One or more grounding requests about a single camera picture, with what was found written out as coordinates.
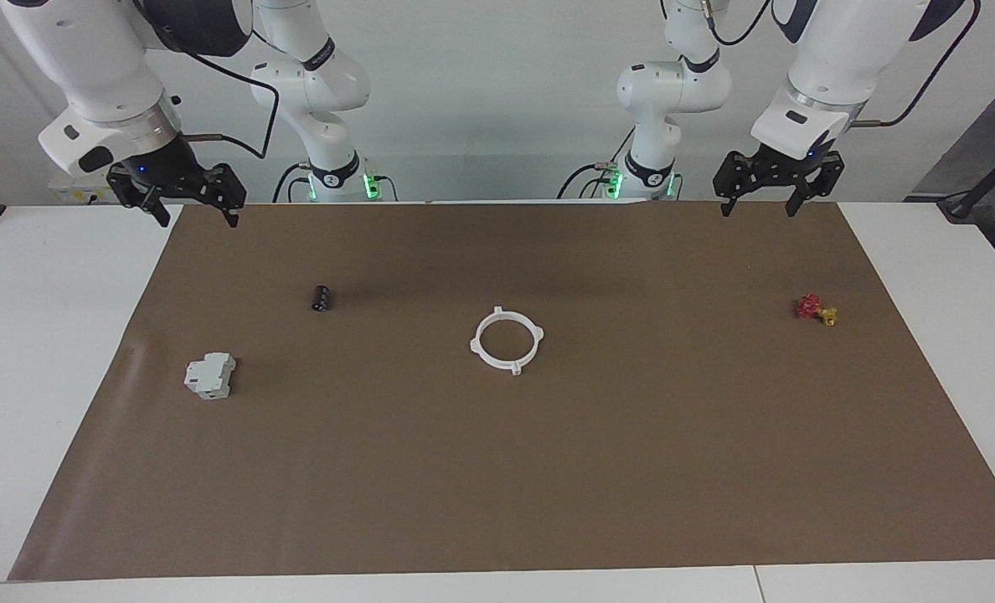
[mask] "white tabletop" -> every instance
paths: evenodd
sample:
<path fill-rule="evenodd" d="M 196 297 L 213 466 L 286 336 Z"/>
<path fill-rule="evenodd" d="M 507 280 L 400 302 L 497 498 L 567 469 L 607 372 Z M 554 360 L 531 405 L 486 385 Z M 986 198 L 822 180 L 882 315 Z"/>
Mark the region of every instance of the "white tabletop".
<path fill-rule="evenodd" d="M 950 225 L 930 205 L 842 209 L 995 473 L 995 252 L 975 228 Z M 14 207 L 0 221 L 0 581 L 168 234 L 118 207 Z M 0 600 L 52 602 L 763 599 L 995 602 L 995 561 L 0 585 Z"/>

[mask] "white wall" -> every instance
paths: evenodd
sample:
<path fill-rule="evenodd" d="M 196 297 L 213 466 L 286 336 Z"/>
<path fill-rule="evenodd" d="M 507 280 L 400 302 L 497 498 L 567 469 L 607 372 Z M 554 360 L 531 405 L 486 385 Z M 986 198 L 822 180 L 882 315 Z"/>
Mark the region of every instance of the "white wall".
<path fill-rule="evenodd" d="M 671 60 L 652 0 L 425 0 L 368 3 L 322 0 L 322 15 L 341 50 L 371 74 L 371 102 L 345 116 L 361 152 L 397 179 L 402 198 L 550 198 L 565 176 L 608 159 L 631 120 L 616 103 L 616 77 L 643 60 Z M 723 29 L 742 30 L 757 0 L 732 3 Z M 908 46 L 889 69 L 866 118 L 894 117 L 951 42 L 969 7 L 928 39 Z M 0 14 L 0 58 L 16 70 L 20 92 L 0 84 L 0 191 L 5 201 L 41 199 L 46 173 L 34 140 L 60 95 L 34 74 L 31 60 Z M 224 64 L 249 72 L 271 51 L 256 41 Z M 685 198 L 712 198 L 711 178 L 725 153 L 753 152 L 751 123 L 784 79 L 793 49 L 765 20 L 749 41 L 724 51 L 735 77 L 727 106 L 686 116 L 678 171 Z M 265 116 L 246 85 L 180 54 L 152 51 L 154 69 L 190 132 L 222 131 L 259 142 Z M 7 62 L 0 60 L 0 70 Z M 215 98 L 204 106 L 200 98 Z M 903 198 L 995 98 L 995 0 L 943 70 L 918 111 L 902 126 L 850 133 L 838 149 L 848 168 L 833 195 L 841 201 Z M 229 160 L 250 199 L 266 201 L 273 180 L 302 159 L 302 144 L 279 126 L 271 159 L 260 162 L 224 144 L 203 144 L 205 161 Z M 786 192 L 759 193 L 785 198 Z"/>

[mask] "brown mat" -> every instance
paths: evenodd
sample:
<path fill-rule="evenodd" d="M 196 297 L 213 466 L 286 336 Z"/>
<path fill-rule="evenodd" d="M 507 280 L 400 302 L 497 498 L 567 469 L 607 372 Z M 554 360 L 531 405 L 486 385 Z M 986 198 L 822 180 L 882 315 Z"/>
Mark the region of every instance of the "brown mat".
<path fill-rule="evenodd" d="M 184 209 L 11 580 L 995 558 L 994 477 L 832 205 L 240 224 Z M 494 305 L 546 329 L 521 377 L 468 351 Z M 181 384 L 211 351 L 227 400 Z"/>

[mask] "white circuit breaker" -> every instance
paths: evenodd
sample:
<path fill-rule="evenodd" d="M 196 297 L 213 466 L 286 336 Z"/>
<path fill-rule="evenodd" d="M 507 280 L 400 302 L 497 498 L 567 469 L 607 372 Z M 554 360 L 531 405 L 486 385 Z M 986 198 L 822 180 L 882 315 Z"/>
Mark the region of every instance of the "white circuit breaker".
<path fill-rule="evenodd" d="M 237 360 L 226 352 L 211 352 L 204 359 L 188 363 L 184 386 L 205 400 L 229 397 L 229 375 L 237 368 Z"/>

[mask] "white ring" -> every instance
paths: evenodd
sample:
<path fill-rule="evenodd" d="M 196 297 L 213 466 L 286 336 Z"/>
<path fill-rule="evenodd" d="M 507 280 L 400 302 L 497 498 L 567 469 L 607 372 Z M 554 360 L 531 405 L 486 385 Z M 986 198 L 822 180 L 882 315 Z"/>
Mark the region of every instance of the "white ring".
<path fill-rule="evenodd" d="M 531 346 L 531 351 L 523 358 L 518 360 L 500 360 L 494 358 L 486 350 L 482 348 L 482 332 L 486 331 L 487 326 L 493 325 L 498 321 L 513 321 L 524 325 L 531 332 L 531 337 L 534 338 L 535 343 Z M 482 319 L 479 323 L 479 328 L 475 329 L 475 339 L 472 339 L 471 349 L 482 358 L 482 361 L 487 363 L 487 365 L 493 366 L 494 368 L 500 368 L 501 370 L 513 371 L 513 374 L 520 374 L 523 367 L 531 360 L 535 359 L 535 354 L 539 352 L 539 341 L 543 340 L 543 328 L 535 323 L 531 322 L 531 319 L 524 316 L 519 312 L 505 312 L 501 306 L 494 306 L 494 313 L 490 314 L 489 317 Z"/>

